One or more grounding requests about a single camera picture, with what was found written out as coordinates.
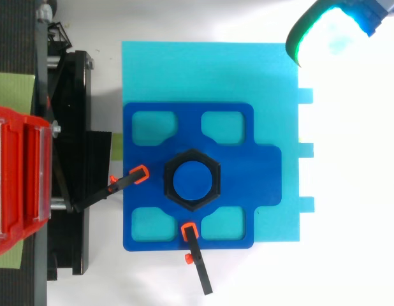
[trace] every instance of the blue round cap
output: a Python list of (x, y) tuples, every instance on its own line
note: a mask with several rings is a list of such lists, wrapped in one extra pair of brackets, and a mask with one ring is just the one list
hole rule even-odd
[(173, 186), (177, 194), (185, 200), (204, 198), (212, 187), (210, 169), (199, 161), (187, 161), (174, 173)]

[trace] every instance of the metal rod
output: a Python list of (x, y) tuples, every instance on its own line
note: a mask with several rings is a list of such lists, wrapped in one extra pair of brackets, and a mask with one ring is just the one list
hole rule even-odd
[(51, 199), (51, 210), (66, 210), (67, 206), (65, 205), (63, 198), (52, 198)]
[(58, 62), (61, 57), (59, 56), (48, 56), (47, 57), (47, 68), (48, 69), (57, 69)]

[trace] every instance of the green light ring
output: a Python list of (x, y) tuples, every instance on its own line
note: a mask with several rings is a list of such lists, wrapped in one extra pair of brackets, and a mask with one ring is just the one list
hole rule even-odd
[(312, 29), (312, 26), (328, 10), (340, 6), (343, 0), (317, 0), (296, 22), (289, 32), (286, 40), (286, 52), (297, 63), (299, 46), (306, 34)]

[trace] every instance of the red plastic container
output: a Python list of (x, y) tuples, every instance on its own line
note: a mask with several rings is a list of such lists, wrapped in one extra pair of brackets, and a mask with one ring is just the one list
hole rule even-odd
[(0, 255), (48, 221), (51, 156), (47, 121), (0, 107)]

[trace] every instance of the black bracket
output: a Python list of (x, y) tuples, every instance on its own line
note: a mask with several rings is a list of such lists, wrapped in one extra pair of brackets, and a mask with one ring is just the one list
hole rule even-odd
[(211, 283), (210, 283), (210, 279), (208, 278), (207, 269), (205, 268), (204, 265), (203, 256), (201, 255), (200, 246), (198, 245), (196, 232), (192, 226), (188, 226), (184, 228), (184, 233), (187, 238), (186, 241), (190, 246), (191, 257), (194, 261), (194, 264), (196, 265), (198, 277), (200, 278), (204, 295), (209, 295), (210, 293), (212, 293)]

